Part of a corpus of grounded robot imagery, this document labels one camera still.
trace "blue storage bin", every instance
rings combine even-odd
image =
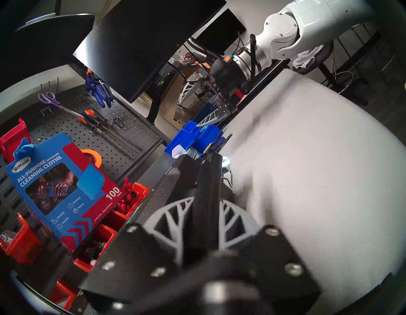
[[[219,133],[220,129],[216,125],[203,127],[192,147],[200,153],[203,153],[207,146],[216,139]]]
[[[200,127],[196,127],[197,123],[188,121],[188,123],[180,130],[173,140],[168,144],[164,152],[172,155],[172,150],[178,144],[182,146],[183,149],[187,150],[199,136],[201,130]]]

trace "cleaning cloth box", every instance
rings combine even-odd
[[[73,253],[122,192],[64,133],[24,149],[6,171],[35,219]]]

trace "pegboard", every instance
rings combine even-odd
[[[110,109],[107,107],[102,109],[96,100],[86,93],[84,86],[61,92],[56,98],[63,106],[77,113],[82,113],[83,110],[93,107],[106,118],[113,118],[113,116],[122,115],[126,111],[118,102],[114,102]],[[18,117],[21,117],[27,125],[31,141],[40,144],[56,134],[62,132],[67,134],[66,128],[68,128],[72,140],[80,149],[88,148],[100,153],[102,170],[113,181],[125,174],[141,158],[149,155],[154,145],[160,141],[160,137],[155,132],[128,112],[126,117],[122,119],[123,128],[113,126],[125,138],[130,139],[142,148],[142,151],[135,153],[122,145],[134,157],[132,160],[119,152],[102,136],[97,133],[89,133],[89,129],[73,115],[58,108],[53,108],[52,111],[43,111],[43,115],[41,110],[44,108],[41,103],[28,107],[2,124],[2,132],[5,133],[16,126]],[[87,274],[70,263],[71,257],[60,244],[56,244],[44,235],[41,225],[31,216],[26,204],[21,200],[20,195],[11,183],[5,171],[6,165],[7,162],[0,154],[0,232],[4,230],[17,232],[21,228],[17,220],[17,212],[19,212],[44,244],[44,249],[30,266],[20,265],[10,258],[14,270],[25,283],[45,297],[49,297],[51,294],[56,285],[56,280],[72,273],[71,268],[75,269],[73,273],[77,275],[79,282],[81,282]]]
[[[103,116],[110,119],[127,112],[118,102],[114,102],[111,108],[101,108],[95,98],[85,91],[84,85],[58,93],[56,99],[61,105],[80,114],[90,107],[97,109]],[[141,147],[142,151],[138,150],[138,152],[135,152],[111,134],[107,132],[105,132],[105,134],[117,145],[123,147],[126,152],[134,158],[131,159],[117,150],[103,136],[94,132],[89,133],[90,129],[78,121],[72,114],[59,108],[43,110],[44,108],[42,103],[38,102],[23,110],[18,115],[18,117],[21,117],[25,121],[28,131],[36,144],[40,144],[62,132],[67,134],[66,129],[68,128],[72,136],[72,141],[80,149],[92,149],[101,155],[102,170],[113,181],[116,181],[133,164],[137,163],[144,154],[148,154],[149,149],[160,139],[158,135],[142,121],[127,112],[126,117],[121,119],[124,123],[123,128],[119,128],[114,124],[112,126],[126,139]]]

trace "purple scissors handle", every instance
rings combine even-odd
[[[39,101],[47,106],[54,106],[54,107],[59,107],[60,102],[58,102],[55,98],[55,94],[52,92],[47,92],[46,94],[38,94],[38,99]]]

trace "white robotic arm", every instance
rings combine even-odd
[[[365,0],[295,0],[266,18],[263,32],[256,36],[257,63],[264,69],[272,59],[283,60],[313,49],[373,16]],[[237,52],[233,60],[249,79],[250,44]]]

